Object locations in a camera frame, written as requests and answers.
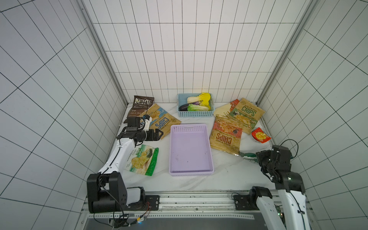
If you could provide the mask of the beige cassava chips bag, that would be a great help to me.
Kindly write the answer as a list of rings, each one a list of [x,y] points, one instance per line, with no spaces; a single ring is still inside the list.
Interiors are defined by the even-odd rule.
[[[214,110],[214,117],[216,116],[222,116],[222,117],[227,117],[230,112],[236,107],[236,105],[239,103],[239,100],[236,99],[230,103],[227,103],[221,107],[218,107]]]

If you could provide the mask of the green sour cream chips bag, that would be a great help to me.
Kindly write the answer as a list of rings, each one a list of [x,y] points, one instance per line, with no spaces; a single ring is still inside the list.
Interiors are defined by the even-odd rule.
[[[242,131],[251,134],[265,111],[250,101],[242,98],[234,109],[229,113],[230,118],[242,125]]]

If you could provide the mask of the green Real chips bag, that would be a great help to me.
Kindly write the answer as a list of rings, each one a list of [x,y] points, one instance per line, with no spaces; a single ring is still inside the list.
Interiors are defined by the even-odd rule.
[[[243,159],[249,160],[249,161],[254,162],[254,163],[258,163],[258,158],[257,158],[257,155],[255,153],[239,152],[239,155]]]

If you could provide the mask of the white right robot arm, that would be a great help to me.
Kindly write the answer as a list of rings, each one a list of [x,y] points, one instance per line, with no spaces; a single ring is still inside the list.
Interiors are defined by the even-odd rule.
[[[305,187],[300,174],[291,170],[291,151],[274,145],[269,150],[239,155],[259,164],[262,174],[275,184],[281,205],[275,204],[268,188],[253,186],[247,195],[231,195],[236,210],[260,211],[269,230],[310,230]]]

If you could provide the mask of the red balsamico tomato chips bag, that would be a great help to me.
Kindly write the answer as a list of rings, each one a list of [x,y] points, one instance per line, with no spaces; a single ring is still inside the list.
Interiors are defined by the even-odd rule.
[[[242,125],[228,117],[216,115],[209,137],[210,146],[232,155],[239,155]]]

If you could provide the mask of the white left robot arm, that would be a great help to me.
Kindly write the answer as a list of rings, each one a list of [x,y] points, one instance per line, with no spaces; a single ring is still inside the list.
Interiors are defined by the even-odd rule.
[[[112,153],[98,173],[87,178],[88,209],[92,214],[144,210],[147,199],[142,187],[126,188],[122,172],[128,157],[138,144],[159,141],[163,132],[159,129],[139,130],[125,127],[117,136],[117,152]]]

